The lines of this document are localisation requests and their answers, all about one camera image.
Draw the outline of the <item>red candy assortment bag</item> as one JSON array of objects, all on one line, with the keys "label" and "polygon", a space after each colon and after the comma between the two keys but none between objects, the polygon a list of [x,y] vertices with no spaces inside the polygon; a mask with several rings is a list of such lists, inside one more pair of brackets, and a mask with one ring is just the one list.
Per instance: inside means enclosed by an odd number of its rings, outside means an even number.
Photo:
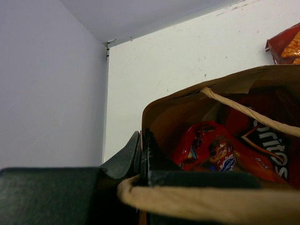
[{"label": "red candy assortment bag", "polygon": [[184,171],[231,172],[236,165],[232,137],[214,121],[192,125],[181,137],[172,160]]}]

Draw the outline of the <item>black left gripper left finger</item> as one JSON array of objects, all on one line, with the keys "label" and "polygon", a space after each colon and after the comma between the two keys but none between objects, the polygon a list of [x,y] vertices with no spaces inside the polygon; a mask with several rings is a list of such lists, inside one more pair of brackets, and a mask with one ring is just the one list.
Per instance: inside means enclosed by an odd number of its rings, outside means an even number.
[{"label": "black left gripper left finger", "polygon": [[0,172],[3,225],[135,225],[137,210],[117,186],[139,166],[140,133],[96,167],[5,168]]}]

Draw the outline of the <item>red Doritos bag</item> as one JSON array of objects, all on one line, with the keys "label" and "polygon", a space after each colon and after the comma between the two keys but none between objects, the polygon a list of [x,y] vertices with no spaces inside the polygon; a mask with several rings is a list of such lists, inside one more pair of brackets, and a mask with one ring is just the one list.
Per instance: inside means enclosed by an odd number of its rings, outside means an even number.
[{"label": "red Doritos bag", "polygon": [[280,32],[266,41],[265,51],[270,52],[275,64],[300,64],[300,24]]},{"label": "red Doritos bag", "polygon": [[[300,102],[285,88],[253,90],[232,100],[272,120],[299,127]],[[270,128],[226,105],[219,122],[234,137],[238,162],[270,182],[300,187],[300,139]]]}]

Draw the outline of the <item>brown paper bag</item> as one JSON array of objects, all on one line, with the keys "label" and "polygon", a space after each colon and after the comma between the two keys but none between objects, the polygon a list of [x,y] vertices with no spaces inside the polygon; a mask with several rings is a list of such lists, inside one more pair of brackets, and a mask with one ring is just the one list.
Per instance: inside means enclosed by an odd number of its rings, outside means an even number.
[{"label": "brown paper bag", "polygon": [[[205,121],[220,125],[221,106],[229,106],[258,122],[287,135],[300,138],[300,127],[272,120],[232,100],[253,90],[285,88],[300,101],[300,67],[273,65],[244,70],[202,82],[150,103],[142,114],[142,134],[154,134],[160,149],[172,160],[172,153],[184,133]],[[228,225],[297,225],[300,222],[300,188],[263,180],[238,162],[231,172],[249,173],[261,189],[216,187],[148,187],[142,184],[142,171],[121,182],[118,198],[139,210],[177,219],[182,223],[217,222]]]}]

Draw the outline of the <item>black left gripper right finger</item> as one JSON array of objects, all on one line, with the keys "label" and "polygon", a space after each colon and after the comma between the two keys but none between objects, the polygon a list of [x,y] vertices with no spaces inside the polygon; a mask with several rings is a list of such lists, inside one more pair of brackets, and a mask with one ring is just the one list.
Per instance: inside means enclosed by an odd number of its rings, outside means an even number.
[{"label": "black left gripper right finger", "polygon": [[148,187],[262,188],[249,173],[183,171],[160,149],[149,130],[142,134],[142,184]]}]

